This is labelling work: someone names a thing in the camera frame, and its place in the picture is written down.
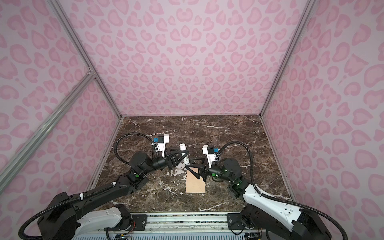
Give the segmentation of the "white glue stick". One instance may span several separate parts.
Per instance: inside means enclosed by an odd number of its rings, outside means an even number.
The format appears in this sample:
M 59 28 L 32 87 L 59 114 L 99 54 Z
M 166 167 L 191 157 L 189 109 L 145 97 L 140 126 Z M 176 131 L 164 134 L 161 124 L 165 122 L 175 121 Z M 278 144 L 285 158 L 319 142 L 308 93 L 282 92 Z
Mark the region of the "white glue stick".
M 182 152 L 182 160 L 185 165 L 190 164 L 190 159 L 189 159 L 189 152 L 187 150 L 186 144 L 180 144 L 180 151 Z

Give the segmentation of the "peach paper envelope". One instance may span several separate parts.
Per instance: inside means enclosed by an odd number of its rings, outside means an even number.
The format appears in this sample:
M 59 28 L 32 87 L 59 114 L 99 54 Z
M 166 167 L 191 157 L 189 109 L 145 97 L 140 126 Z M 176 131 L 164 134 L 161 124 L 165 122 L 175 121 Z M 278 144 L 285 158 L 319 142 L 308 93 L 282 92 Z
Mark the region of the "peach paper envelope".
M 206 192 L 206 183 L 197 180 L 188 170 L 186 179 L 186 193 L 204 194 Z

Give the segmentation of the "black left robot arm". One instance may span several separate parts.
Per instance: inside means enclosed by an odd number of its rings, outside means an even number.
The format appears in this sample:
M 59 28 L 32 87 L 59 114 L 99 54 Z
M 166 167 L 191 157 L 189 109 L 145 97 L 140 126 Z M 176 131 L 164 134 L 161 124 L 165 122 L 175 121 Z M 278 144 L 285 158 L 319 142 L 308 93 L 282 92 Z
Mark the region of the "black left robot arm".
M 117 177 L 115 181 L 81 194 L 68 195 L 62 192 L 50 202 L 47 210 L 38 219 L 38 227 L 43 240 L 69 240 L 81 226 L 78 221 L 114 199 L 130 195 L 140 190 L 148 181 L 152 172 L 177 167 L 188 151 L 168 151 L 163 157 L 151 159 L 144 152 L 136 152 L 129 161 L 130 170 Z

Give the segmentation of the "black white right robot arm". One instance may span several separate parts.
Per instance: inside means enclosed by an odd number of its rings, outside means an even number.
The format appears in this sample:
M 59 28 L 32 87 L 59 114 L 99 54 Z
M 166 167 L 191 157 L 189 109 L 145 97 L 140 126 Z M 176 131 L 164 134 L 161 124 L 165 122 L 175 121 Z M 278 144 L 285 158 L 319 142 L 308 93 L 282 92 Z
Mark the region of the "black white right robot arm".
M 235 159 L 224 159 L 219 165 L 187 165 L 187 170 L 197 179 L 217 178 L 229 183 L 228 190 L 234 199 L 247 205 L 241 211 L 236 228 L 263 229 L 285 240 L 330 240 L 331 233 L 320 216 L 303 207 L 257 192 L 249 180 L 243 177 L 242 168 Z

